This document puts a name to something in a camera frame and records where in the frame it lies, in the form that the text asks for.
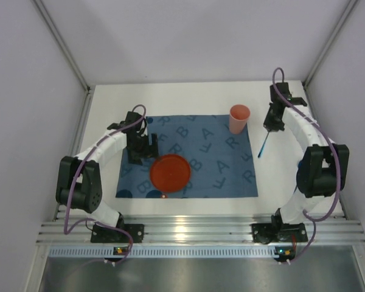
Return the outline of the pink plastic cup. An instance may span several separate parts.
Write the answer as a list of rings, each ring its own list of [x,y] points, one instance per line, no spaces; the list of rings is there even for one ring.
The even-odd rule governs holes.
[[[240,134],[251,115],[250,109],[245,105],[234,105],[229,112],[229,131]]]

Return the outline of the blue fork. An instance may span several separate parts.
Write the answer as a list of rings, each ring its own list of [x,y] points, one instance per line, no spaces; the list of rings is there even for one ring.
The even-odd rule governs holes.
[[[258,153],[258,155],[257,155],[257,158],[261,158],[261,157],[262,157],[262,154],[263,154],[263,151],[264,151],[264,148],[265,148],[266,142],[267,142],[267,140],[268,140],[268,136],[269,136],[269,134],[270,134],[270,131],[268,131],[268,132],[267,132],[267,134],[266,134],[266,136],[265,136],[265,139],[264,139],[263,144],[262,144],[262,146],[261,146],[261,149],[260,149],[260,151],[259,151],[259,153]]]

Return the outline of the red round plate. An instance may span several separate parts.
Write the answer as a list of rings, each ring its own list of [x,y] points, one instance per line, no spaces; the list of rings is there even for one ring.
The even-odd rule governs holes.
[[[189,183],[190,165],[177,154],[167,154],[157,158],[150,167],[152,185],[163,193],[179,192]]]

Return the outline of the blue letter-print placemat cloth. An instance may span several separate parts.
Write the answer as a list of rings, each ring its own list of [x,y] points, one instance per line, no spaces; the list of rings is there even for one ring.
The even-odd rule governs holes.
[[[190,165],[189,183],[169,198],[257,197],[248,130],[232,134],[227,115],[148,116],[147,122],[160,155],[177,154]]]

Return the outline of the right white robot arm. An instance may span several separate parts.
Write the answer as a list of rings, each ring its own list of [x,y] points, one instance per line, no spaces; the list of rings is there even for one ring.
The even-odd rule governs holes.
[[[338,196],[344,188],[350,151],[322,134],[306,101],[293,97],[287,82],[277,82],[269,90],[264,128],[270,133],[289,129],[304,152],[296,172],[296,190],[276,215],[285,224],[300,224],[324,198]]]

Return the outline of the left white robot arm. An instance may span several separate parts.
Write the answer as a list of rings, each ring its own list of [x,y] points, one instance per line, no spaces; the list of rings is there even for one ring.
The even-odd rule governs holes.
[[[85,151],[61,159],[55,199],[66,206],[64,234],[89,221],[114,231],[124,229],[123,215],[103,200],[101,170],[123,150],[128,163],[133,165],[159,156],[158,137],[147,135],[145,116],[145,106],[135,106],[125,120],[108,126],[102,137]]]

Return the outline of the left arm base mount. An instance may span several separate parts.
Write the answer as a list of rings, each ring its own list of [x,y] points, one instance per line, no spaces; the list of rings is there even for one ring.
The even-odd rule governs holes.
[[[132,240],[121,232],[94,225],[92,228],[91,243],[142,243],[144,238],[143,224],[126,224],[123,228],[131,235]]]

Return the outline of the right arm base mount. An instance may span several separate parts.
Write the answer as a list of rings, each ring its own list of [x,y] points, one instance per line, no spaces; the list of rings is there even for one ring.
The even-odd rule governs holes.
[[[308,242],[305,225],[301,224],[283,224],[281,227],[275,227],[271,223],[255,223],[251,225],[254,243],[268,245],[269,243],[291,243],[295,240],[297,243]]]

